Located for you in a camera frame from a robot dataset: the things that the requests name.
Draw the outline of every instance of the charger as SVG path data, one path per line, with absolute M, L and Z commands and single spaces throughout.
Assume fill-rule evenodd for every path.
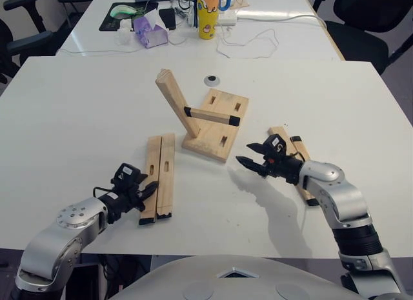
M 237 23 L 237 12 L 235 10 L 226 10 L 218 15 L 218 26 L 235 26 Z

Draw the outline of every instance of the white tabletop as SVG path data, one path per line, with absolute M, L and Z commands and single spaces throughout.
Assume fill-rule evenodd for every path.
M 319 208 L 235 155 L 270 126 L 300 135 L 313 159 L 340 166 L 365 196 L 383 246 L 413 255 L 412 127 L 369 63 L 31 57 L 0 97 L 0 247 L 23 249 L 63 207 L 92 195 L 123 162 L 145 167 L 152 135 L 177 136 L 171 219 L 138 226 L 133 210 L 85 252 L 337 257 Z M 197 69 L 182 68 L 196 66 Z M 226 164 L 183 150 L 185 129 L 155 85 L 170 68 L 191 106 L 218 89 L 250 98 Z
M 272 52 L 273 46 L 268 40 L 255 40 L 249 46 L 224 46 L 219 41 L 222 35 L 219 35 L 209 41 L 203 41 L 197 36 L 196 28 L 190 28 L 186 23 L 170 33 L 171 42 L 174 45 L 157 46 L 151 49 L 145 49 L 132 33 L 133 38 L 129 45 L 120 45 L 117 42 L 117 32 L 100 32 L 99 27 L 105 18 L 106 13 L 115 2 L 133 2 L 134 0 L 94 0 L 81 20 L 78 22 L 69 38 L 63 44 L 62 48 L 71 52 L 86 52 L 82 55 L 109 55 L 113 52 L 87 52 L 101 50 L 118 50 L 133 51 L 136 53 L 125 54 L 127 56 L 136 55 L 159 56 L 159 57 L 222 57 L 216 52 L 217 43 L 220 44 L 220 50 L 229 54 L 230 57 L 251 58 L 260 55 L 268 55 Z M 243 8 L 242 11 L 262 11 L 273 12 L 277 18 L 292 17 L 299 14 L 314 15 L 307 0 L 246 0 L 250 6 Z M 169 1 L 159 3 L 159 8 L 169 8 Z M 276 32 L 279 45 L 277 51 L 272 55 L 274 59 L 336 59 L 339 60 L 337 52 L 333 48 L 325 31 L 317 19 L 301 18 L 289 22 L 258 22 L 258 21 L 238 21 L 235 27 L 232 27 L 231 33 L 226 32 L 227 40 L 235 43 L 245 43 L 253 38 L 256 34 L 273 28 Z M 266 37 L 273 38 L 274 34 L 269 32 Z M 60 51 L 59 55 L 70 55 L 65 51 Z

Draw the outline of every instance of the purple tissue box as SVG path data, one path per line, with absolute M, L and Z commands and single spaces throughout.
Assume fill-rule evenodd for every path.
M 157 10 L 152 10 L 145 16 L 135 19 L 134 28 L 140 42 L 146 48 L 168 43 L 168 32 Z

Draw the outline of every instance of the bottle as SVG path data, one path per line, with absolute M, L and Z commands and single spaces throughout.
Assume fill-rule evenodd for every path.
M 225 6 L 221 6 L 221 0 L 197 0 L 198 32 L 201 39 L 209 40 L 215 36 L 218 10 L 228 10 L 230 5 L 231 0 L 227 0 Z

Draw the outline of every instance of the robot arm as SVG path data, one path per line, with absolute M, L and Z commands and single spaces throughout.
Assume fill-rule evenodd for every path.
M 143 201 L 157 188 L 157 182 L 151 182 L 139 191 L 146 177 L 139 169 L 122 164 L 111 180 L 113 189 L 106 190 L 117 198 L 108 193 L 62 209 L 54 223 L 26 247 L 10 298 L 60 299 L 81 251 L 122 213 L 145 209 Z
M 361 192 L 345 179 L 342 169 L 286 155 L 286 143 L 278 134 L 271 135 L 263 144 L 247 146 L 263 154 L 265 162 L 259 165 L 249 158 L 237 157 L 243 166 L 264 177 L 283 177 L 317 199 L 333 231 L 341 263 L 349 271 L 341 278 L 345 287 L 366 298 L 390 292 L 405 293 L 392 260 L 374 230 Z

